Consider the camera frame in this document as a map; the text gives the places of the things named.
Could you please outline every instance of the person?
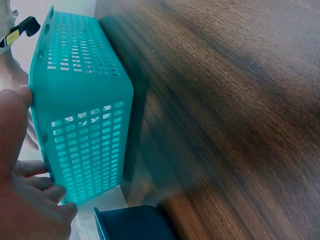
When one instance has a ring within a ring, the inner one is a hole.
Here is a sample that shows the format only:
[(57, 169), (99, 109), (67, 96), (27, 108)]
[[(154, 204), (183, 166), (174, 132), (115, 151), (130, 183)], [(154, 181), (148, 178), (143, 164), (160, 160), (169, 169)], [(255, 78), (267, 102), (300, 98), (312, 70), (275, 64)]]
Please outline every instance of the person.
[(58, 205), (66, 194), (41, 160), (19, 161), (32, 93), (27, 85), (0, 91), (0, 239), (67, 240), (77, 206)]
[[(15, 19), (10, 8), (10, 0), (0, 0), (0, 41), (14, 26)], [(28, 79), (28, 74), (14, 59), (11, 46), (0, 48), (0, 90), (15, 90), (19, 86), (28, 84)], [(39, 149), (30, 112), (28, 112), (25, 142), (31, 148)]]

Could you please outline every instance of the black clip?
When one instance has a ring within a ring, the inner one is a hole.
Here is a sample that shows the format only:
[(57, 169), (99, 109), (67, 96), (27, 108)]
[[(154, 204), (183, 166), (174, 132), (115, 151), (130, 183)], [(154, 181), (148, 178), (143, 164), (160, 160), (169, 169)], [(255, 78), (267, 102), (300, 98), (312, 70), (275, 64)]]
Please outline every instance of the black clip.
[(17, 26), (11, 28), (10, 32), (0, 42), (0, 48), (5, 48), (16, 41), (25, 31), (28, 37), (35, 35), (40, 29), (40, 24), (33, 16), (29, 16)]

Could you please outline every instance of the teal plastic basket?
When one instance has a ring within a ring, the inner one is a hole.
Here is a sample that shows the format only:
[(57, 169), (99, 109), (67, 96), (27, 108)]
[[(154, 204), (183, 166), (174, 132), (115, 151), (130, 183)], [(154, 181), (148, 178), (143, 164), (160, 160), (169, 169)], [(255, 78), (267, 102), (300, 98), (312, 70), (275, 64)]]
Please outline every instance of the teal plastic basket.
[(84, 203), (122, 180), (133, 87), (92, 17), (51, 7), (33, 56), (31, 113), (64, 202)]

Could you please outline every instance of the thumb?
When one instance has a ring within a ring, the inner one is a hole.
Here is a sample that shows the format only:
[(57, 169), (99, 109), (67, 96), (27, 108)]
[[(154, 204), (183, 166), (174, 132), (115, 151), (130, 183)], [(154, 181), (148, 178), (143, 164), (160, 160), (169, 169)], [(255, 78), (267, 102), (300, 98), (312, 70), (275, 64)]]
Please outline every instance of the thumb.
[(32, 93), (27, 85), (0, 91), (0, 177), (10, 177), (27, 131)]

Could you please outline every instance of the dark wooden table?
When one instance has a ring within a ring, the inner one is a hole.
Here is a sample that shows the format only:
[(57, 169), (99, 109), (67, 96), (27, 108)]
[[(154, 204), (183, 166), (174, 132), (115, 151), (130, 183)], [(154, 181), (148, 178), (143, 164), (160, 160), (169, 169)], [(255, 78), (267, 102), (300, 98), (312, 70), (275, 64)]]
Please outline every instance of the dark wooden table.
[(134, 85), (122, 190), (182, 240), (320, 239), (320, 2), (97, 0)]

